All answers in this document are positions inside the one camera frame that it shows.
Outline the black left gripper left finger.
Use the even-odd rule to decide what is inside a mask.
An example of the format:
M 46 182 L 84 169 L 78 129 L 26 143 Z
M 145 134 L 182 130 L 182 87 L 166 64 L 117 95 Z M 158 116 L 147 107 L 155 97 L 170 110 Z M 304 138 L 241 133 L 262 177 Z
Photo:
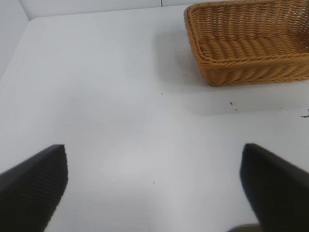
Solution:
M 64 145 L 52 145 L 0 175 L 0 230 L 43 232 L 69 179 Z

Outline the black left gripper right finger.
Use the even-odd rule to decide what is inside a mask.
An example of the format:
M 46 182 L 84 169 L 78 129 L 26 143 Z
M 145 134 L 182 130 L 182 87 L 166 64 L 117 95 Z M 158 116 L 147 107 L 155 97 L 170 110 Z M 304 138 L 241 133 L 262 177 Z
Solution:
M 242 152 L 240 180 L 264 232 L 309 230 L 309 174 L 256 144 Z

